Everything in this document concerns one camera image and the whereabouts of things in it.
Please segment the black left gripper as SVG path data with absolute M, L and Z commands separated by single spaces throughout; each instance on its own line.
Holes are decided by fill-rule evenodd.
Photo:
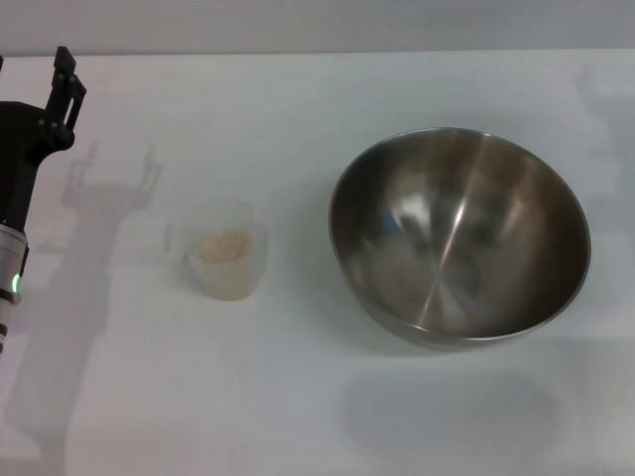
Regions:
M 3 62 L 0 56 L 0 70 Z M 1 102 L 2 225 L 25 229 L 39 166 L 74 143 L 73 130 L 86 94 L 75 67 L 69 49 L 58 46 L 45 109 L 18 101 Z

